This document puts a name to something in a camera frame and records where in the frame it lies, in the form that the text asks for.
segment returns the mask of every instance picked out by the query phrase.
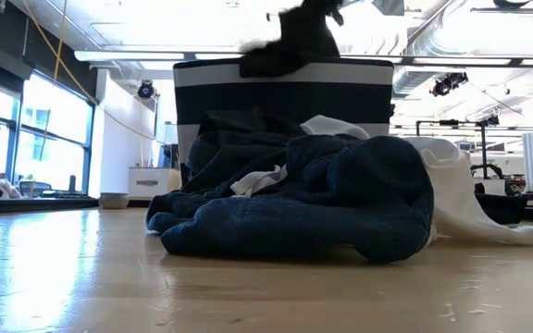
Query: ceiling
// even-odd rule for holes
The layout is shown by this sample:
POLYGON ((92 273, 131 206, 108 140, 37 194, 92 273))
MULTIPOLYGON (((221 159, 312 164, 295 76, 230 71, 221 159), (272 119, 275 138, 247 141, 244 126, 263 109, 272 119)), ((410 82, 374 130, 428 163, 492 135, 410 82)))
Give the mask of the ceiling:
MULTIPOLYGON (((26 10, 23 0, 8 0, 26 10)), ((65 0, 27 0, 46 29, 60 36, 65 0)), ((64 39, 75 50, 238 52, 279 35, 266 13, 301 0, 68 0, 64 39)), ((533 3, 520 10, 492 0, 403 0, 403 16, 384 16, 368 0, 345 0, 345 25, 330 24, 342 54, 414 56, 533 56, 533 3)), ((106 61, 132 90, 139 80, 162 78, 168 62, 106 61)), ((499 113, 502 123, 533 122, 533 69, 468 68, 470 83, 443 97, 429 94, 442 72, 396 68, 394 124, 418 119, 475 119, 499 113)))

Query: light wood floor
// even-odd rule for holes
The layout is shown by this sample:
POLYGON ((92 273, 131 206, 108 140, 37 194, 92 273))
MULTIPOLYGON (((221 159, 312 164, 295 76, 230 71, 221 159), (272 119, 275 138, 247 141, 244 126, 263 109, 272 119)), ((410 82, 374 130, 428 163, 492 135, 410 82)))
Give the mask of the light wood floor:
POLYGON ((0 331, 533 333, 533 247, 443 240, 396 265, 167 255, 144 210, 0 216, 0 331))

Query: security camera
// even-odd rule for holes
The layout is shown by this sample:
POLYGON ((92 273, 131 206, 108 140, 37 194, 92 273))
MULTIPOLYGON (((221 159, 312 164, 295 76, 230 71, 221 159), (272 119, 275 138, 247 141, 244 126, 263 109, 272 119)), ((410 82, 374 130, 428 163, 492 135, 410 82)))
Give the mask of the security camera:
POLYGON ((142 99, 149 99, 149 98, 154 97, 155 95, 154 82, 152 80, 143 80, 141 82, 141 87, 139 87, 139 91, 137 91, 137 94, 142 99))

